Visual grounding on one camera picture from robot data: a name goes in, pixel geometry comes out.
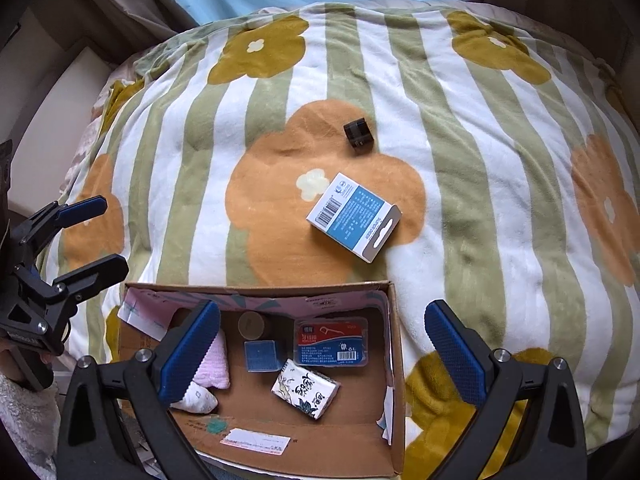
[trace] blue gripper pad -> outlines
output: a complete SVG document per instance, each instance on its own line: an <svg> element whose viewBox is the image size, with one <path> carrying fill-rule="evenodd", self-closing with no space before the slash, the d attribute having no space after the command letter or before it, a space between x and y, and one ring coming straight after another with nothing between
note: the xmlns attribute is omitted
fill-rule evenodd
<svg viewBox="0 0 640 480"><path fill-rule="evenodd" d="M105 211L107 211L106 199L101 195L92 196L82 202L63 207L56 215L55 224L57 227L71 227L103 215Z"/></svg>
<svg viewBox="0 0 640 480"><path fill-rule="evenodd" d="M424 329L462 400L479 408L486 400L484 370L435 301L424 311Z"/></svg>
<svg viewBox="0 0 640 480"><path fill-rule="evenodd" d="M216 338L218 330L220 330L220 311L213 301L209 301L196 320L191 323L160 370L158 399L163 406L168 408L172 402L182 400L204 355Z"/></svg>

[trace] small black cube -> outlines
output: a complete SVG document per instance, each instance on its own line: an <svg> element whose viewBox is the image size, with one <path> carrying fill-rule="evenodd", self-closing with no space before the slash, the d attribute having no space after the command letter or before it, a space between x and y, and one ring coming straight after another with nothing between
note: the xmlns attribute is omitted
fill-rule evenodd
<svg viewBox="0 0 640 480"><path fill-rule="evenodd" d="M347 139L349 139L349 143L353 148L361 148L368 144L373 144L373 135L371 135L371 131L369 130L367 121L364 120L364 117L351 121L350 123L346 123L343 128L344 133L347 135Z"/></svg>

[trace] human hand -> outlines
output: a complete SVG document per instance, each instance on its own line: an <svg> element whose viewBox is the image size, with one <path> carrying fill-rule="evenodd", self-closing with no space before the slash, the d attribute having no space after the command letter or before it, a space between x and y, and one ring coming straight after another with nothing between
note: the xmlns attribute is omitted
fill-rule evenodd
<svg viewBox="0 0 640 480"><path fill-rule="evenodd" d="M13 347L14 344L11 341L0 338L0 374L14 383L23 383L26 378L11 355L10 350ZM44 364L50 364L53 361L53 356L49 353L44 353L40 354L40 359Z"/></svg>

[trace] red label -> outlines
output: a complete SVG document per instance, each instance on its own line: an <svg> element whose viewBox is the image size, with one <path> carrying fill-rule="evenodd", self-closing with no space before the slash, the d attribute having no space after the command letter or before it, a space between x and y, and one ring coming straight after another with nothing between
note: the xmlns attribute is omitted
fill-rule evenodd
<svg viewBox="0 0 640 480"><path fill-rule="evenodd" d="M349 336L362 337L362 327L353 321L310 322L298 327L299 345Z"/></svg>

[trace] blanket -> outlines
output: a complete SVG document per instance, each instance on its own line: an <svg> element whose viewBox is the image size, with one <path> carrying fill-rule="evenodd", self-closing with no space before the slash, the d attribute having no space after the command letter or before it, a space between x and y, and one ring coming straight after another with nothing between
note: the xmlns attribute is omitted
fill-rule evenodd
<svg viewBox="0 0 640 480"><path fill-rule="evenodd" d="M406 479L473 414L424 329L437 298L492 348L564 357L590 449L638 426L640 146L612 70L580 44L490 6L313 4L187 31L135 67L63 196L109 208L53 240L47 280L109 253L139 282L392 280ZM364 155L342 130L358 118ZM402 211L372 264L305 220L338 172ZM82 304L72 355L117 359L122 291Z"/></svg>

